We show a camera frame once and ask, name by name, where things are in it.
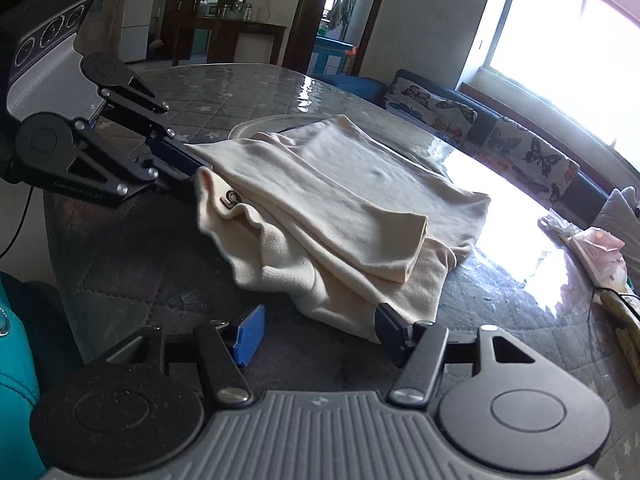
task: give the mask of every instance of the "metal screw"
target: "metal screw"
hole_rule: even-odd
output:
[[[424,400],[424,393],[415,388],[400,388],[393,390],[389,398],[401,406],[415,406]]]
[[[11,322],[9,322],[8,314],[0,308],[0,337],[4,337],[9,333]]]
[[[216,397],[222,404],[238,406],[249,400],[249,392],[242,388],[222,388],[218,390]]]

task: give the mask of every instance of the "bright window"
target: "bright window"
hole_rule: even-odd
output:
[[[511,0],[491,69],[640,170],[640,26],[604,0]]]

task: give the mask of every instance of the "cream fabric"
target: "cream fabric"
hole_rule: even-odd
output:
[[[213,166],[198,170],[198,227],[236,283],[287,292],[304,314],[370,340],[379,303],[408,321],[434,320],[444,279],[472,250],[490,200],[344,116],[191,149]],[[230,204],[230,191],[242,202]]]

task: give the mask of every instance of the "logo on cloth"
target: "logo on cloth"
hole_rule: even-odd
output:
[[[231,211],[235,206],[242,202],[242,197],[237,191],[231,189],[226,192],[226,198],[224,196],[220,197],[220,202],[222,205]]]

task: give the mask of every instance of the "gray tablecloth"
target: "gray tablecloth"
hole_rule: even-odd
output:
[[[449,275],[437,321],[454,335],[480,324],[509,330],[571,372],[608,403],[612,433],[598,462],[607,479],[635,478],[640,388],[612,320],[591,304],[591,285],[565,248],[537,228],[544,210],[487,168],[430,134],[355,96],[268,65],[181,66],[143,73],[171,105],[185,142],[226,139],[244,121],[273,114],[346,114],[377,140],[461,187],[488,192],[492,206],[474,254]],[[146,152],[142,138],[98,124],[119,150]],[[86,360],[144,324],[186,332],[204,319],[233,321],[268,305],[267,335],[247,379],[265,388],[380,389],[398,371],[382,349],[303,317],[279,294],[239,290],[193,206],[147,192],[117,210],[46,196],[50,254],[66,313]],[[444,389],[467,377],[448,367]]]

